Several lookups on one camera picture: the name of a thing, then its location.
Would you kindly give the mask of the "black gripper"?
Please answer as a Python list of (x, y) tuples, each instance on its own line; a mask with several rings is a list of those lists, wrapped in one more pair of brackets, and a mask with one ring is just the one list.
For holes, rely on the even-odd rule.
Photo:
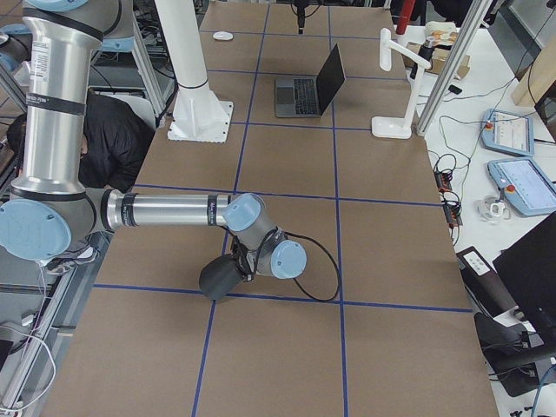
[(244, 282), (251, 282), (255, 278), (253, 264), (249, 260), (249, 250), (243, 244), (234, 242), (231, 245), (232, 256), (236, 261), (236, 266), (242, 275)]
[(293, 7), (297, 15), (298, 35), (304, 33), (304, 18), (306, 17), (306, 8), (309, 6), (308, 0), (294, 0)]

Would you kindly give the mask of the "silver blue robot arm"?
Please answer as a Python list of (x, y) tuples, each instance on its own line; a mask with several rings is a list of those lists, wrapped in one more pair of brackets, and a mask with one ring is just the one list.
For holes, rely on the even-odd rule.
[(154, 132), (128, 104), (89, 90), (91, 56), (132, 39), (130, 1), (26, 1), (32, 35), (27, 111), (7, 130), (17, 176), (1, 207), (1, 244), (55, 273), (94, 260), (97, 231), (155, 225), (230, 230), (239, 243), (209, 267), (232, 282), (255, 275), (294, 279), (304, 247), (272, 222), (253, 194), (138, 195), (132, 188)]

